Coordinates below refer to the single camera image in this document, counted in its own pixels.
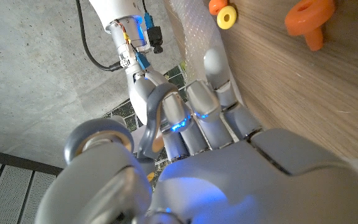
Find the orange peg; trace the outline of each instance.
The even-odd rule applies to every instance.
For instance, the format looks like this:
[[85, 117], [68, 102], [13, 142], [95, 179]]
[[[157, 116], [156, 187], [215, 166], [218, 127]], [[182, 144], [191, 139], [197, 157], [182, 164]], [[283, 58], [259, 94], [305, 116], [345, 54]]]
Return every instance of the orange peg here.
[[304, 35], [311, 51], [323, 47], [321, 26], [334, 14], [333, 0], [302, 0], [285, 17], [290, 35]]
[[209, 2], [209, 13], [216, 16], [219, 11], [227, 6], [227, 0], [210, 0]]

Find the wooden table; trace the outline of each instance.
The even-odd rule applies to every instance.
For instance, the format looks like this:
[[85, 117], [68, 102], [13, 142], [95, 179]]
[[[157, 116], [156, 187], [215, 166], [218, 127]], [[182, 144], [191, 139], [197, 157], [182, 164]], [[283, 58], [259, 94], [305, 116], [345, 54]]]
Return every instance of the wooden table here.
[[358, 0], [336, 1], [311, 52], [284, 25], [297, 0], [232, 0], [234, 27], [221, 30], [243, 99], [268, 128], [286, 128], [340, 156], [358, 158]]

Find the wire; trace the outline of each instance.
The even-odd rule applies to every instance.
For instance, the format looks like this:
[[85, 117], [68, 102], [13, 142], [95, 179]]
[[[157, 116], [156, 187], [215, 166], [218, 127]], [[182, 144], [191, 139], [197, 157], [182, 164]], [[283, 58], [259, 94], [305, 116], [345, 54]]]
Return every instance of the wire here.
[[127, 34], [127, 31], [125, 30], [125, 27], [122, 23], [120, 23], [117, 19], [114, 21], [119, 27], [121, 27], [122, 29], [122, 34], [124, 35], [124, 39], [125, 39], [125, 42], [126, 44], [130, 44], [131, 43], [131, 40]]
[[99, 62], [97, 62], [91, 55], [91, 52], [88, 48], [88, 45], [86, 44], [86, 37], [85, 37], [85, 29], [84, 29], [84, 20], [82, 18], [82, 10], [81, 10], [81, 4], [80, 0], [76, 0], [77, 3], [77, 11], [78, 11], [78, 18], [80, 20], [80, 29], [81, 29], [81, 38], [82, 38], [82, 44], [84, 45], [85, 52], [88, 56], [88, 58], [91, 60], [92, 63], [94, 63], [98, 68], [104, 70], [104, 71], [111, 71], [110, 67], [105, 67], [101, 65]]
[[146, 4], [144, 4], [144, 0], [142, 0], [142, 2], [143, 2], [144, 12], [147, 13]]
[[135, 52], [139, 52], [136, 47], [131, 43], [132, 49], [134, 49]]

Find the electrical connector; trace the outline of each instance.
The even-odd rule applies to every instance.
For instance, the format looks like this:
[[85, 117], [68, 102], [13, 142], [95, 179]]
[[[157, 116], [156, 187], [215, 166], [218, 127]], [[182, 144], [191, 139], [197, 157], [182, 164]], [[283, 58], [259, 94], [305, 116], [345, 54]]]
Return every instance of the electrical connector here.
[[149, 35], [150, 45], [154, 47], [154, 53], [159, 54], [162, 52], [162, 33], [159, 26], [151, 27], [147, 30], [147, 35]]
[[139, 52], [136, 52], [136, 60], [137, 62], [139, 62], [139, 65], [142, 67], [143, 70], [145, 70], [151, 65], [147, 58]]
[[146, 23], [146, 29], [154, 27], [153, 17], [150, 15], [150, 13], [146, 12], [144, 14], [144, 21]]

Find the gray concrete floor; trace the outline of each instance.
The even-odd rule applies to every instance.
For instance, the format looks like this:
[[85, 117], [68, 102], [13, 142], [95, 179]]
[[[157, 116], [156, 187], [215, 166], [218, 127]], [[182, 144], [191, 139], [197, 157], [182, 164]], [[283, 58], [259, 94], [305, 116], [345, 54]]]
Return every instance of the gray concrete floor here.
[[[81, 3], [94, 58], [115, 62], [110, 35], [89, 1]], [[146, 5], [164, 40], [164, 52], [148, 58], [165, 73], [180, 63], [179, 49], [162, 0]], [[0, 152], [64, 167], [69, 133], [127, 98], [124, 72], [98, 70], [85, 55], [74, 0], [0, 0]]]

